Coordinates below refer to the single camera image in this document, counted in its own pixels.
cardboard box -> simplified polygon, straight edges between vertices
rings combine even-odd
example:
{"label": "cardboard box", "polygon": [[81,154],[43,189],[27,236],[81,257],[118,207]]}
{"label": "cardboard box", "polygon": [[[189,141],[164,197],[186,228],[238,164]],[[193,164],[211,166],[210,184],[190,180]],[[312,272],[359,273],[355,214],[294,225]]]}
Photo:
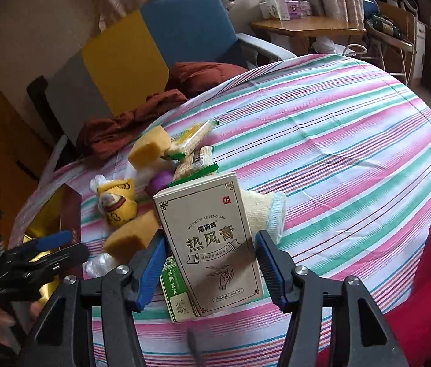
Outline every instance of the cardboard box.
{"label": "cardboard box", "polygon": [[200,316],[260,296],[260,270],[234,172],[173,186],[154,201]]}
{"label": "cardboard box", "polygon": [[288,13],[290,19],[300,18],[302,16],[302,10],[300,9],[300,1],[287,1]]}
{"label": "cardboard box", "polygon": [[300,3],[300,11],[302,12],[303,17],[311,17],[312,16],[312,8],[310,3],[306,0],[299,0]]}
{"label": "cardboard box", "polygon": [[[46,201],[39,213],[37,213],[31,224],[25,230],[23,242],[45,237],[62,230],[70,230],[73,234],[72,241],[69,244],[61,246],[59,249],[80,243],[82,241],[81,212],[82,195],[66,184],[61,185],[51,198]],[[42,253],[38,257],[47,254],[49,254],[49,252]],[[82,265],[68,269],[59,279],[68,276],[68,274],[73,274],[83,279]],[[55,279],[55,281],[41,287],[40,292],[43,297],[43,303],[49,299],[49,296],[56,289],[57,284],[58,280]]]}
{"label": "cardboard box", "polygon": [[160,282],[168,312],[174,323],[193,320],[198,316],[180,269],[172,255],[166,258]]}
{"label": "cardboard box", "polygon": [[279,20],[290,20],[285,0],[265,0],[270,15]]}

yellow panel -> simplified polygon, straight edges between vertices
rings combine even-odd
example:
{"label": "yellow panel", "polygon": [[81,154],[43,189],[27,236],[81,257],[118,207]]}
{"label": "yellow panel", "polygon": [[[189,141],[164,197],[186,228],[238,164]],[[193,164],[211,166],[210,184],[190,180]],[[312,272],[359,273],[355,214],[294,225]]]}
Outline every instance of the yellow panel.
{"label": "yellow panel", "polygon": [[139,11],[90,40],[82,55],[114,116],[165,89],[168,68]]}

brown box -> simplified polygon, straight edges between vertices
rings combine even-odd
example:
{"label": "brown box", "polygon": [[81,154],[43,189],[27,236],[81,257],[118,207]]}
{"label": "brown box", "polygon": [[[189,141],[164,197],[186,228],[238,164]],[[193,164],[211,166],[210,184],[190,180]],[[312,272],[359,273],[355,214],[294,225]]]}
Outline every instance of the brown box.
{"label": "brown box", "polygon": [[[66,184],[61,185],[51,198],[46,201],[25,230],[24,239],[36,239],[62,230],[70,230],[73,233],[72,242],[61,246],[60,249],[80,243],[82,240],[80,229],[81,205],[82,195]],[[83,268],[78,265],[69,269],[61,278],[68,274],[83,278]]]}

yellow sponge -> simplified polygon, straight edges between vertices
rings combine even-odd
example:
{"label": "yellow sponge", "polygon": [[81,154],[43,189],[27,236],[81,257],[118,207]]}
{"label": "yellow sponge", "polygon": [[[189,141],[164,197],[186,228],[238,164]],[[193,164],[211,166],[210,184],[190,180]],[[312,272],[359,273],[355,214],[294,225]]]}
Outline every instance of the yellow sponge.
{"label": "yellow sponge", "polygon": [[126,264],[136,251],[143,250],[149,245],[158,229],[156,214],[153,210],[149,210],[113,232],[105,241],[104,251],[119,263]]}
{"label": "yellow sponge", "polygon": [[170,145],[171,138],[163,127],[153,127],[134,143],[127,158],[138,170],[160,158]]}

wooden door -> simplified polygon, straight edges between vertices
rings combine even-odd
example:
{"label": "wooden door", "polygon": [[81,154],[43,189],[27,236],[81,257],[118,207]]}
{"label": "wooden door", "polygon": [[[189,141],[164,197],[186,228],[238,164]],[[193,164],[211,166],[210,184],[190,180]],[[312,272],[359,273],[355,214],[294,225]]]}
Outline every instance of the wooden door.
{"label": "wooden door", "polygon": [[15,216],[37,187],[34,177],[40,177],[50,153],[0,91],[0,228],[6,242]]}

